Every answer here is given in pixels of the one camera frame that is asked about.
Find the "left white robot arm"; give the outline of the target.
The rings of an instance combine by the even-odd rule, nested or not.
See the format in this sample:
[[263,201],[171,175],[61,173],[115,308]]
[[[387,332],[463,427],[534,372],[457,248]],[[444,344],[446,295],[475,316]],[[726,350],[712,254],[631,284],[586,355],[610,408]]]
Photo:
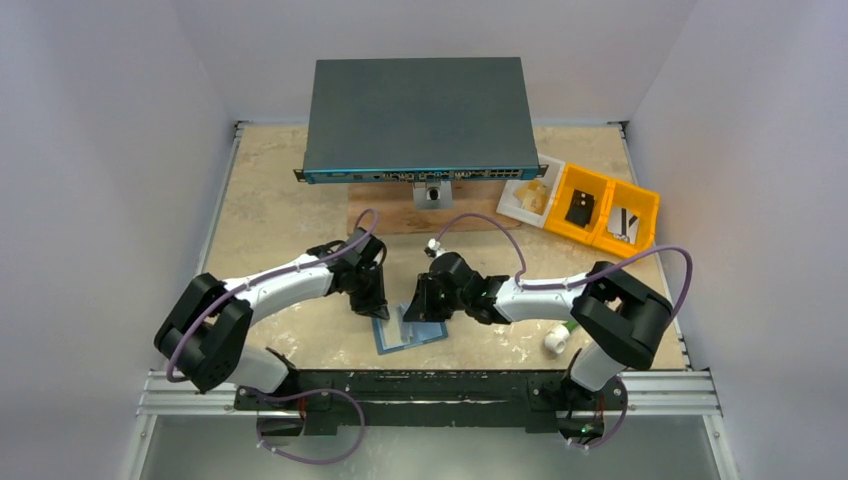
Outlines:
[[346,240],[308,249],[293,261],[251,276],[220,280],[194,277],[163,324],[153,345],[169,370],[205,393],[223,383],[259,392],[272,408],[297,399],[300,373],[283,354],[247,344],[261,320],[298,303],[345,294],[352,312],[389,316],[383,277],[385,243],[358,227]]

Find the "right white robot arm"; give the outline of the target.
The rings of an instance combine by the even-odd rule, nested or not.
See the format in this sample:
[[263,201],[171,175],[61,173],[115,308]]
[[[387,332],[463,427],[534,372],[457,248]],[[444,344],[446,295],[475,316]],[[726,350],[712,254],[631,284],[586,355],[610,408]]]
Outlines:
[[668,299],[619,265],[598,261],[583,274],[521,282],[484,276],[455,252],[417,277],[406,322],[445,322],[463,312],[484,325],[574,321],[591,342],[561,381],[564,399],[584,407],[627,368],[647,370],[675,310]]

